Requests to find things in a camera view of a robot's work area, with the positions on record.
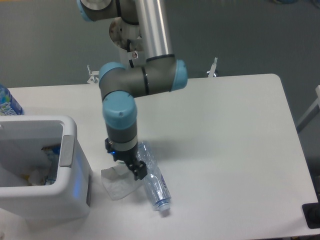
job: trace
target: white table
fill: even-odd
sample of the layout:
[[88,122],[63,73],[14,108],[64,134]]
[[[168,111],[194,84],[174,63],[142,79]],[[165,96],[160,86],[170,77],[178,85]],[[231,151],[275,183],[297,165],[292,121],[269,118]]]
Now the white table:
[[262,239],[319,234],[302,204],[317,201],[280,79],[273,74],[190,79],[136,99],[138,138],[149,140],[172,195],[152,211],[143,188],[112,201],[101,169],[114,166],[97,85],[11,89],[27,113],[69,115],[94,171],[91,212],[25,221],[0,210],[5,240]]

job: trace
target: water bottle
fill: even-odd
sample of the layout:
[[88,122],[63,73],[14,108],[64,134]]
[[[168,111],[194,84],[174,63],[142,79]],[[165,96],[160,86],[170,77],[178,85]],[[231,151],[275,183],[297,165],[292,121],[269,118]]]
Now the water bottle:
[[169,210],[171,195],[147,141],[138,144],[137,159],[144,161],[147,167],[148,174],[142,181],[150,202],[160,212]]
[[11,95],[10,91],[0,84],[0,116],[23,114],[24,110]]

